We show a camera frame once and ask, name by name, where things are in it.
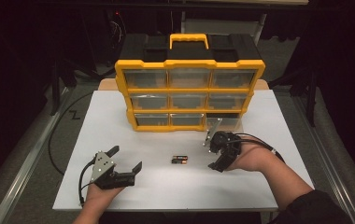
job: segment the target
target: aa battery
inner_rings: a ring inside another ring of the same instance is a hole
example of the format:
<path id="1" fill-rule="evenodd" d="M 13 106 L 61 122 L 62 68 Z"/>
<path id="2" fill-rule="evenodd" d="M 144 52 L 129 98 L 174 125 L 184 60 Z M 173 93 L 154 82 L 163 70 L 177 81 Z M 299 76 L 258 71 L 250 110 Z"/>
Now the aa battery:
<path id="1" fill-rule="evenodd" d="M 171 162 L 174 164 L 186 164 L 188 156 L 173 156 Z"/>
<path id="2" fill-rule="evenodd" d="M 188 160 L 188 156 L 173 156 L 172 160 Z"/>
<path id="3" fill-rule="evenodd" d="M 174 163 L 174 164 L 186 164 L 187 160 L 172 159 L 172 163 Z"/>

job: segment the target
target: human hand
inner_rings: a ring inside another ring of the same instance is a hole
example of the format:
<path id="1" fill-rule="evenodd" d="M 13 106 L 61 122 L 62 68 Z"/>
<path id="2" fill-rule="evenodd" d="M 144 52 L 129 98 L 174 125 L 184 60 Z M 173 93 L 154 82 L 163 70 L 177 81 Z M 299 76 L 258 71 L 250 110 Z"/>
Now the human hand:
<path id="1" fill-rule="evenodd" d="M 123 189 L 125 188 L 99 189 L 95 184 L 90 184 L 83 209 L 74 223 L 97 223 L 99 217 Z"/>
<path id="2" fill-rule="evenodd" d="M 125 188 L 118 189 L 99 189 L 95 184 L 88 186 L 85 204 L 91 203 L 98 210 L 105 211 L 113 199 Z"/>
<path id="3" fill-rule="evenodd" d="M 251 136 L 242 136 L 241 138 L 258 141 L 258 139 Z M 261 171 L 263 165 L 273 159 L 277 159 L 277 157 L 265 147 L 256 143 L 242 142 L 241 153 L 226 171 L 235 169 Z"/>

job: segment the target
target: wire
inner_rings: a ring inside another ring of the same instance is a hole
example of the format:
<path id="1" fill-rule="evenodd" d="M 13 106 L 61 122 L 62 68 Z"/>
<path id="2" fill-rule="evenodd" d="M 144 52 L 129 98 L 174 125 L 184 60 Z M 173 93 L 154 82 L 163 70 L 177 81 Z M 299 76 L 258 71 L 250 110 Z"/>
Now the wire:
<path id="1" fill-rule="evenodd" d="M 280 160 L 282 160 L 283 162 L 285 162 L 282 158 L 282 156 L 279 154 L 279 152 L 277 152 L 273 147 L 271 147 L 270 145 L 266 144 L 262 139 L 256 137 L 256 136 L 253 136 L 253 135 L 250 135 L 250 134 L 247 134 L 249 136 L 252 136 L 252 137 L 255 137 L 257 139 L 259 139 L 259 141 L 256 141 L 256 140 L 252 140 L 252 139 L 240 139 L 240 140 L 233 140 L 233 141 L 228 141 L 226 142 L 226 144 L 229 144 L 229 143 L 243 143 L 243 142 L 249 142 L 249 143 L 254 143 L 254 144 L 257 144 L 257 145 L 260 145 L 262 147 L 265 147 L 267 148 L 268 150 L 270 150 L 272 153 L 274 153 Z"/>
<path id="2" fill-rule="evenodd" d="M 113 36 L 116 34 L 116 31 L 117 31 L 117 29 L 119 29 L 119 42 L 118 43 L 120 43 L 120 41 L 121 41 L 121 37 L 122 37 L 122 30 L 121 30 L 121 27 L 119 26 L 119 24 L 118 23 L 116 23 L 116 22 L 114 22 L 114 21 L 110 21 L 110 23 L 112 23 L 114 26 L 114 31 L 113 31 L 113 35 L 112 35 L 112 37 L 111 38 L 113 38 Z"/>
<path id="3" fill-rule="evenodd" d="M 174 33 L 174 17 L 171 11 L 171 34 Z"/>
<path id="4" fill-rule="evenodd" d="M 265 143 L 262 139 L 252 135 L 252 134 L 249 134 L 249 133 L 235 133 L 236 135 L 246 135 L 246 136 L 250 136 L 250 137 L 253 137 L 253 138 L 256 138 L 257 140 L 263 142 L 264 144 L 268 145 L 267 143 Z"/>
<path id="5" fill-rule="evenodd" d="M 89 183 L 89 184 L 84 185 L 84 186 L 81 188 L 81 190 L 85 189 L 86 187 L 90 186 L 91 184 L 93 184 L 93 183 Z"/>
<path id="6" fill-rule="evenodd" d="M 61 122 L 61 119 L 64 117 L 64 115 L 66 114 L 66 112 L 70 109 L 70 107 L 72 107 L 73 105 L 75 105 L 78 101 L 80 101 L 81 99 L 83 99 L 86 96 L 92 95 L 93 92 L 87 93 L 81 97 L 79 97 L 77 100 L 75 100 L 72 104 L 70 104 L 67 109 L 62 113 L 62 115 L 58 118 L 58 120 L 56 121 L 54 127 L 52 128 L 51 134 L 50 134 L 50 138 L 49 138 L 49 142 L 48 142 L 48 151 L 49 151 L 49 157 L 50 157 L 50 161 L 52 163 L 52 166 L 55 168 L 55 170 L 61 174 L 64 175 L 64 172 L 61 171 L 61 169 L 58 168 L 58 166 L 55 164 L 53 158 L 52 158 L 52 154 L 51 154 L 51 141 L 52 141 L 52 137 L 55 133 L 56 128 L 58 127 L 59 123 Z"/>
<path id="7" fill-rule="evenodd" d="M 82 177 L 84 176 L 85 171 L 87 171 L 88 167 L 90 167 L 91 165 L 93 165 L 94 162 L 95 162 L 95 158 L 93 158 L 92 161 L 88 162 L 88 164 L 85 165 L 84 169 L 82 169 L 81 174 L 79 175 L 79 180 L 78 180 L 78 198 L 79 198 L 79 202 L 80 202 L 81 206 L 83 206 L 83 205 L 84 205 L 84 202 L 85 202 L 85 201 L 84 201 L 84 197 L 82 197 L 82 190 L 83 190 L 86 186 L 88 186 L 88 185 L 91 184 L 91 183 L 90 183 L 90 184 L 88 184 L 88 185 L 82 187 L 82 186 L 81 186 L 81 184 L 82 184 Z"/>
<path id="8" fill-rule="evenodd" d="M 122 19 L 121 13 L 119 12 L 118 15 L 119 15 L 121 23 L 122 23 L 122 28 L 124 28 L 124 33 L 125 33 L 125 35 L 127 35 L 127 30 L 125 29 L 125 23 L 124 23 L 124 20 Z"/>

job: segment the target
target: organizer drawer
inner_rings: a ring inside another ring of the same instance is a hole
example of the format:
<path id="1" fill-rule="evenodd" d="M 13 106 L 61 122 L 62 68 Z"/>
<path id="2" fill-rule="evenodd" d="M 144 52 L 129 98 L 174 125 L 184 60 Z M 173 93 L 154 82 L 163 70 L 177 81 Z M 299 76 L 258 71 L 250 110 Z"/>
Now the organizer drawer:
<path id="1" fill-rule="evenodd" d="M 171 93 L 169 97 L 174 109 L 205 108 L 206 93 Z"/>
<path id="2" fill-rule="evenodd" d="M 206 68 L 175 68 L 168 70 L 171 88 L 206 88 L 210 70 Z"/>
<path id="3" fill-rule="evenodd" d="M 253 69 L 215 69 L 212 88 L 248 88 L 256 70 Z"/>
<path id="4" fill-rule="evenodd" d="M 130 94 L 134 109 L 166 109 L 168 105 L 167 94 Z"/>
<path id="5" fill-rule="evenodd" d="M 210 93 L 208 109 L 241 109 L 247 98 L 245 93 Z"/>
<path id="6" fill-rule="evenodd" d="M 137 126 L 166 126 L 168 114 L 135 114 Z"/>
<path id="7" fill-rule="evenodd" d="M 218 131 L 234 132 L 242 128 L 242 120 L 239 113 L 206 113 L 207 128 L 213 127 L 217 122 L 221 123 Z"/>
<path id="8" fill-rule="evenodd" d="M 164 69 L 124 69 L 128 88 L 165 88 L 166 70 Z"/>
<path id="9" fill-rule="evenodd" d="M 204 114 L 171 114 L 171 125 L 199 126 L 203 123 Z"/>

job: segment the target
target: white table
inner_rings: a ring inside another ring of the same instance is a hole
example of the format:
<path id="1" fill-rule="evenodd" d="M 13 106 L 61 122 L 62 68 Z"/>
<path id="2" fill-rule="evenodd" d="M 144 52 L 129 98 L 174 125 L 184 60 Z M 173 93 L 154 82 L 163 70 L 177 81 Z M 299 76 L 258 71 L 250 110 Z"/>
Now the white table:
<path id="1" fill-rule="evenodd" d="M 79 210 L 78 178 L 99 150 L 120 146 L 113 156 L 115 171 L 130 172 L 140 161 L 135 186 L 125 189 L 109 206 L 119 211 L 275 211 L 277 203 L 257 172 L 219 173 L 207 166 L 219 155 L 202 146 L 206 133 L 134 132 L 125 117 L 126 105 L 118 91 L 95 91 L 53 209 Z M 273 146 L 285 162 L 312 182 L 272 91 L 255 91 L 243 118 L 246 133 Z M 188 155 L 187 164 L 171 164 L 173 155 Z M 92 170 L 84 176 L 88 183 Z"/>

